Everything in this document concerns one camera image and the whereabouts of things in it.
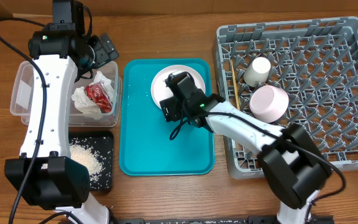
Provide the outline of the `cream paper cup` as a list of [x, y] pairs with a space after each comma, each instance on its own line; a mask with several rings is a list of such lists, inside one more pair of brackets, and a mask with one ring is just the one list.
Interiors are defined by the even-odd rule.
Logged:
[[265, 57], [257, 57], [248, 66], [244, 73], [244, 81], [251, 87], [264, 84], [271, 69], [270, 61]]

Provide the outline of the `small pink bowl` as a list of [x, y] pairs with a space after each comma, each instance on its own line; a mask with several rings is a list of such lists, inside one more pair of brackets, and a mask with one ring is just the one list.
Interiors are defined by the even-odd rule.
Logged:
[[289, 97], [283, 89], [264, 85], [251, 96], [249, 108], [257, 119], [272, 123], [285, 114], [288, 104]]

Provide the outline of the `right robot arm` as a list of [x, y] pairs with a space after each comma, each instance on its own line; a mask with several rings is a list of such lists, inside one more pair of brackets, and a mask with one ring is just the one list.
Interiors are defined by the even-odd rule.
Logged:
[[259, 121], [216, 94], [187, 99], [173, 96], [160, 106], [166, 121], [180, 123], [170, 139], [190, 123], [230, 138], [256, 155], [272, 192], [281, 201], [277, 223], [311, 221], [311, 206], [332, 171], [301, 126], [283, 128]]

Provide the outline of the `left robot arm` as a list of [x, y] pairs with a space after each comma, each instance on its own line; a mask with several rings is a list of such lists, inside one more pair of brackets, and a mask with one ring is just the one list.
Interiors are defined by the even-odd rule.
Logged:
[[9, 222], [24, 199], [77, 223], [115, 223], [110, 209], [91, 194], [89, 172], [71, 159], [69, 147], [69, 96], [95, 59], [84, 30], [72, 22], [48, 24], [33, 34], [29, 52], [34, 88], [28, 130], [19, 158], [6, 160], [4, 167], [17, 190]]

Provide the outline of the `wooden chopstick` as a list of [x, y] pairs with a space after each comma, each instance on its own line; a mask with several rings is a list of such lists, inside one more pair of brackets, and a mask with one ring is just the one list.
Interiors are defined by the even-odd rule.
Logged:
[[235, 96], [235, 99], [236, 99], [236, 108], [240, 111], [241, 106], [240, 106], [240, 103], [239, 103], [239, 95], [238, 95], [236, 74], [235, 74], [235, 71], [234, 71], [234, 61], [233, 61], [233, 59], [230, 59], [230, 65], [231, 65], [231, 72], [232, 72], [232, 82], [233, 82], [233, 87], [234, 87], [234, 96]]

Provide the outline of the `large pink plate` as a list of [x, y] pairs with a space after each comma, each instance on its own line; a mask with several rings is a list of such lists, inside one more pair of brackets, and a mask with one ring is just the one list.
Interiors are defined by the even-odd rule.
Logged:
[[151, 96], [154, 103], [161, 108], [160, 102], [167, 98], [173, 96], [172, 91], [166, 86], [165, 80], [168, 78], [169, 74], [175, 73], [177, 71], [188, 72], [194, 79], [195, 85], [202, 89], [204, 93], [206, 93], [206, 87], [203, 78], [201, 75], [193, 68], [186, 65], [170, 65], [163, 68], [159, 71], [151, 84]]

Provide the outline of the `white napkin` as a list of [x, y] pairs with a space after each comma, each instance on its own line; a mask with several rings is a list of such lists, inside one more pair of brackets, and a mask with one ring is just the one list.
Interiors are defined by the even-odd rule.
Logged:
[[[95, 84], [97, 82], [103, 83], [107, 91], [107, 94], [109, 96], [109, 99], [111, 101], [111, 105], [113, 107], [114, 97], [116, 96], [116, 94], [114, 93], [114, 88], [111, 86], [112, 80], [105, 77], [104, 74], [100, 70], [98, 70], [94, 78], [94, 81], [91, 82], [90, 84]], [[71, 96], [71, 99], [74, 101], [74, 106], [78, 111], [80, 111], [87, 117], [94, 118], [94, 119], [101, 119], [103, 117], [103, 114], [107, 114], [107, 113], [102, 113], [101, 110], [96, 106], [96, 104], [93, 103], [86, 96], [85, 87], [86, 86], [81, 86], [74, 90], [74, 93]]]

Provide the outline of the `red snack wrapper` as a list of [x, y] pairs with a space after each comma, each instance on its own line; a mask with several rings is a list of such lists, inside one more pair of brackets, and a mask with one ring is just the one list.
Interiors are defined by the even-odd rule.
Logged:
[[96, 104], [102, 113], [111, 112], [111, 101], [102, 82], [86, 86], [85, 94], [93, 103]]

